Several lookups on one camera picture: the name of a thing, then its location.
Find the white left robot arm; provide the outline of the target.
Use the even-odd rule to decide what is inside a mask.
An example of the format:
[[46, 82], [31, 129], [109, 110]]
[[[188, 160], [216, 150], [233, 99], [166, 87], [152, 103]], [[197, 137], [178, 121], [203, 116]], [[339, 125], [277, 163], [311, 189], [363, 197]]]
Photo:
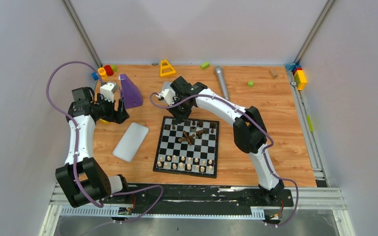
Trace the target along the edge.
[[115, 100], [118, 86], [103, 83], [100, 92], [91, 87], [72, 90], [66, 120], [70, 128], [70, 144], [65, 164], [57, 168], [55, 177], [70, 205], [74, 208], [92, 203], [102, 208], [102, 200], [112, 197], [126, 203], [131, 197], [126, 178], [121, 174], [109, 177], [94, 158], [93, 138], [96, 122], [117, 124], [129, 118], [122, 99]]

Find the black white chessboard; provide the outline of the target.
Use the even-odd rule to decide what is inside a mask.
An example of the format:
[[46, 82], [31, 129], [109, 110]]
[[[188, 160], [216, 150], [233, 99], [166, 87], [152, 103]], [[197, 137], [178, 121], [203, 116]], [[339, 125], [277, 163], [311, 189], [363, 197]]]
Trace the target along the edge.
[[189, 118], [162, 120], [153, 171], [216, 178], [220, 122]]

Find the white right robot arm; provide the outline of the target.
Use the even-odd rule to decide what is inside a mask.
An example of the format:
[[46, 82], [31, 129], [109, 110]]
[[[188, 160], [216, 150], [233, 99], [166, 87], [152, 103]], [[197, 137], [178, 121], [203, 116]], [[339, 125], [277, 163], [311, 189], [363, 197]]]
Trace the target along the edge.
[[232, 126], [236, 147], [249, 155], [258, 175], [261, 198], [267, 205], [281, 199], [284, 182], [276, 176], [269, 157], [270, 139], [258, 108], [238, 106], [217, 95], [203, 83], [191, 85], [182, 76], [163, 89], [158, 100], [167, 104], [167, 110], [177, 121], [186, 120], [193, 107], [198, 107], [226, 121]]

